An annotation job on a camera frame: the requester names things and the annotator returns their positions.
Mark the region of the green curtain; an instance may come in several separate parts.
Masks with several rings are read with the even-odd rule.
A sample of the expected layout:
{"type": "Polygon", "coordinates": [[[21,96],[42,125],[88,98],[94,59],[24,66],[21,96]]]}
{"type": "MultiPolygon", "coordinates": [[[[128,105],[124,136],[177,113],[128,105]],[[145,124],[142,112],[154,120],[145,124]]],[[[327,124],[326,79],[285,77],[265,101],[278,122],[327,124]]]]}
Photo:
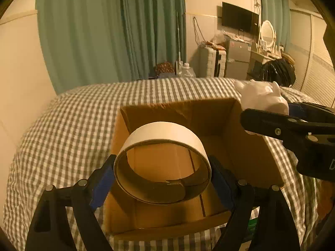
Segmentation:
{"type": "Polygon", "coordinates": [[[56,93],[148,79],[186,58],[185,0],[36,0],[41,49],[56,93]]]}
{"type": "Polygon", "coordinates": [[[291,42],[289,0],[261,0],[262,21],[268,20],[277,34],[276,45],[288,51],[291,42]]]}

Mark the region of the clear water jug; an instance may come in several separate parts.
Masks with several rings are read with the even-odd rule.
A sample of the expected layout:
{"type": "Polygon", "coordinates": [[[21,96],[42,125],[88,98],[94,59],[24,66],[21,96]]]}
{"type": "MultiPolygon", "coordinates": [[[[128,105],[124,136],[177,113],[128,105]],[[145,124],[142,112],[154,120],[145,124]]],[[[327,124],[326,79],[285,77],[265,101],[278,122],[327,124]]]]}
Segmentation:
{"type": "Polygon", "coordinates": [[[196,78],[193,68],[188,63],[184,63],[179,66],[177,75],[181,78],[196,78]]]}

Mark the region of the white suitcase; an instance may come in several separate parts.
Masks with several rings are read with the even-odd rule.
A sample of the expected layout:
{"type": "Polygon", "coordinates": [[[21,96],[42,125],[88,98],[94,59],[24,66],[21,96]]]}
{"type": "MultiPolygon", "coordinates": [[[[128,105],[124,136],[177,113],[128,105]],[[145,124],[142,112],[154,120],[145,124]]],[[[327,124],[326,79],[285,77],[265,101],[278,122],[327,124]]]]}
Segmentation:
{"type": "Polygon", "coordinates": [[[223,78],[225,75],[226,51],[211,47],[200,47],[199,77],[223,78]]]}

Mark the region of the grey mini fridge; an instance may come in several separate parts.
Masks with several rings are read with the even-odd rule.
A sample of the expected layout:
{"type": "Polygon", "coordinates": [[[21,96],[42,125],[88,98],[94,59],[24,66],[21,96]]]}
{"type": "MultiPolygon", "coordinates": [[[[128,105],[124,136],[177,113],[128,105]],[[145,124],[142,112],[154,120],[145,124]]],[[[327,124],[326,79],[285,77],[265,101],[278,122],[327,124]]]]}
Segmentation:
{"type": "Polygon", "coordinates": [[[226,44],[225,77],[245,80],[250,61],[250,46],[246,42],[228,40],[226,44]]]}

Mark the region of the white oval vanity mirror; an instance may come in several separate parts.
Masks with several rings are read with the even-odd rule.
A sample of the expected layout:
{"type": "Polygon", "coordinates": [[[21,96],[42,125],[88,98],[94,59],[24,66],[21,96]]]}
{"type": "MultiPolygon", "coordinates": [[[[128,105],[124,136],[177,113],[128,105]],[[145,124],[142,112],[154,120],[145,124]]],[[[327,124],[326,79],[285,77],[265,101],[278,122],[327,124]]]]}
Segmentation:
{"type": "Polygon", "coordinates": [[[265,48],[272,48],[275,44],[276,32],[269,20],[263,21],[259,30],[259,43],[265,48]]]}

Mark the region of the white tape roll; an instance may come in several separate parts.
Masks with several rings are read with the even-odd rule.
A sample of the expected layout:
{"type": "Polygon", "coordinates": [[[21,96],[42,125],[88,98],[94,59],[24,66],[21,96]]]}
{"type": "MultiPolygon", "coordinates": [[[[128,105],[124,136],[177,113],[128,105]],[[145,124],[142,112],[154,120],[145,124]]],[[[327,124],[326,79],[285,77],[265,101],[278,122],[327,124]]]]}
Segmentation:
{"type": "Polygon", "coordinates": [[[113,172],[129,196],[153,205],[197,197],[212,174],[200,139],[172,122],[152,122],[132,132],[115,159],[113,172]]]}

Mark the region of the green right curtain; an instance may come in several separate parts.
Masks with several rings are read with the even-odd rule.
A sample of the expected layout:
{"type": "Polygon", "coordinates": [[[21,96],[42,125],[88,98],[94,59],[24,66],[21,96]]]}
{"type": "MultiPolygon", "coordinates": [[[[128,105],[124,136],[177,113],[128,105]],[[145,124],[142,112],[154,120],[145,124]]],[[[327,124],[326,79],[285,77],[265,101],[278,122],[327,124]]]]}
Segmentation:
{"type": "Polygon", "coordinates": [[[291,42],[289,0],[261,0],[262,21],[268,20],[277,34],[276,45],[288,51],[291,42]]]}

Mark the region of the white vanity desk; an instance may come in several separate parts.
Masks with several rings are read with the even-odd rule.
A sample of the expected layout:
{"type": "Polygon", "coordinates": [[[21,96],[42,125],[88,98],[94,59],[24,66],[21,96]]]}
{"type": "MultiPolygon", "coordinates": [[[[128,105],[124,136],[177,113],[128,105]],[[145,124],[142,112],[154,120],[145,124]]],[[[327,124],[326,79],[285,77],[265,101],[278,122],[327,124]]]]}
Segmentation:
{"type": "Polygon", "coordinates": [[[281,59],[281,56],[277,56],[270,52],[267,52],[265,55],[257,51],[250,52],[250,61],[249,67],[247,70],[247,80],[254,79],[255,81],[261,81],[261,70],[265,63],[273,60],[281,59]]]}

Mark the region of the brown patterned stool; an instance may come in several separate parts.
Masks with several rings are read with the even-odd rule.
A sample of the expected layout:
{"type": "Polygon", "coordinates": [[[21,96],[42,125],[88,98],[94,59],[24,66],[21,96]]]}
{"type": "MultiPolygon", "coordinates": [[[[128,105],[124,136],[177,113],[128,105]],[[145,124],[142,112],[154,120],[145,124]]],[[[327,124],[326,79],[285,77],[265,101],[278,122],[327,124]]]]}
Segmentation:
{"type": "Polygon", "coordinates": [[[172,63],[163,62],[155,65],[154,72],[156,78],[174,78],[175,77],[175,69],[172,63]]]}

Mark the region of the checkered grey bed cover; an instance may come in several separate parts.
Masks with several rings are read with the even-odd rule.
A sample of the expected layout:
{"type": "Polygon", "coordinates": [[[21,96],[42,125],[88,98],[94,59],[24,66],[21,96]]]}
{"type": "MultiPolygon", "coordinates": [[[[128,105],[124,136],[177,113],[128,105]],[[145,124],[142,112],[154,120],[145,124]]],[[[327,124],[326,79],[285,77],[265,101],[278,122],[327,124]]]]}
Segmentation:
{"type": "MultiPolygon", "coordinates": [[[[54,98],[23,135],[7,181],[4,231],[24,250],[28,229],[46,185],[71,186],[102,166],[110,154],[120,106],[236,98],[230,78],[172,78],[77,87],[54,98]]],[[[321,181],[302,176],[297,158],[276,139],[265,138],[282,176],[284,196],[301,243],[307,250],[316,238],[317,198],[321,181]]],[[[214,228],[180,238],[151,242],[115,242],[116,250],[210,250],[214,228]]]]}

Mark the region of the brown cardboard box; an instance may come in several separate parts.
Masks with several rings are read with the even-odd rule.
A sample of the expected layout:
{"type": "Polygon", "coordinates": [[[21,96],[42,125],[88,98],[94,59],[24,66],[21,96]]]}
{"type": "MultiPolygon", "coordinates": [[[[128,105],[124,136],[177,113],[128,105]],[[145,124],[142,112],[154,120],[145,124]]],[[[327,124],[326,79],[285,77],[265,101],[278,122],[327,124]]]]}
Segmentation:
{"type": "Polygon", "coordinates": [[[121,240],[158,240],[227,222],[231,213],[213,186],[211,156],[251,186],[283,186],[274,154],[263,137],[243,129],[241,112],[234,98],[121,107],[105,231],[121,240]]]}

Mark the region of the black backpack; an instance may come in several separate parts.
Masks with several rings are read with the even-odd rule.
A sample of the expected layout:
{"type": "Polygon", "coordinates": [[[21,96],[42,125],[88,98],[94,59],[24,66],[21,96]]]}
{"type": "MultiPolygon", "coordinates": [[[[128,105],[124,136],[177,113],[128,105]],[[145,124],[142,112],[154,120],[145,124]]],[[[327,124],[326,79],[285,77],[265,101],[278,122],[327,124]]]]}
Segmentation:
{"type": "Polygon", "coordinates": [[[260,69],[260,78],[262,81],[275,81],[282,87],[291,87],[296,81],[295,67],[283,58],[268,61],[260,69]]]}

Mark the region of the black wall television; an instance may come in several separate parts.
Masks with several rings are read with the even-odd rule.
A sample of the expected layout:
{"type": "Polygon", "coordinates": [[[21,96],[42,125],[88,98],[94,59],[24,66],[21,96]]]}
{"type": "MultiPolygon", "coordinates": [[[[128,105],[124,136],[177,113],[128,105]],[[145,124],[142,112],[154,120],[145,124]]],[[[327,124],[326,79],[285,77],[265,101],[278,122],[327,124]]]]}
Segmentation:
{"type": "Polygon", "coordinates": [[[259,33],[259,15],[242,7],[223,2],[222,26],[256,35],[259,33]]]}

